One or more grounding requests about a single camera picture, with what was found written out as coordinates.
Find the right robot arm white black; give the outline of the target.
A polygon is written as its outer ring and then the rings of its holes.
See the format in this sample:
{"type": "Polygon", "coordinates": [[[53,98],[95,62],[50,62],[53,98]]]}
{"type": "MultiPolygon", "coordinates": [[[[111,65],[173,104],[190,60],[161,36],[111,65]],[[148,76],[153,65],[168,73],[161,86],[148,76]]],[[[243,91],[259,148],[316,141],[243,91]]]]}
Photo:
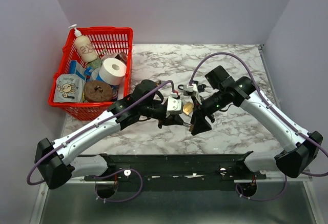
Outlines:
{"type": "Polygon", "coordinates": [[[256,88],[250,78],[243,76],[234,80],[222,66],[205,77],[216,90],[210,97],[202,98],[196,84],[183,88],[184,94],[190,95],[194,104],[192,135],[210,131],[215,121],[213,114],[233,104],[257,119],[283,148],[277,152],[247,153],[236,165],[236,174],[240,178],[249,178],[260,170],[281,171],[290,178],[297,178],[316,158],[322,135],[317,131],[310,133],[293,122],[256,88]]]}

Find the large brass padlock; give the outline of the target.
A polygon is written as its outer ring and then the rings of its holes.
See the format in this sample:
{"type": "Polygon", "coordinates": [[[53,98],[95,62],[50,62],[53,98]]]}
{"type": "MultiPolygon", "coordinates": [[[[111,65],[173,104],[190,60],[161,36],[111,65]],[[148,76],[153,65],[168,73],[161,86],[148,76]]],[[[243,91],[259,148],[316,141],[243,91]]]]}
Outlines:
{"type": "Polygon", "coordinates": [[[188,117],[192,117],[193,108],[193,103],[188,101],[183,105],[183,113],[188,117]]]}

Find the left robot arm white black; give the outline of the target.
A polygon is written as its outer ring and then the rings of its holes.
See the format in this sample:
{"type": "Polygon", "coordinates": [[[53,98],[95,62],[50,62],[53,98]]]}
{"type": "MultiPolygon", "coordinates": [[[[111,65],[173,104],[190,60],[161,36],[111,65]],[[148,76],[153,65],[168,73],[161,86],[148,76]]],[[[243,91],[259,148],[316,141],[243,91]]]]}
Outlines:
{"type": "Polygon", "coordinates": [[[34,185],[31,175],[38,170],[49,189],[57,189],[68,180],[80,176],[96,176],[102,180],[109,180],[114,169],[104,156],[87,156],[86,160],[78,157],[86,149],[103,138],[137,122],[141,116],[158,120],[158,125],[171,126],[184,124],[180,117],[183,102],[176,90],[164,99],[160,85],[145,79],[138,84],[134,91],[122,99],[116,100],[99,117],[75,132],[53,141],[47,138],[40,140],[36,146],[34,166],[28,173],[27,183],[34,185]]]}

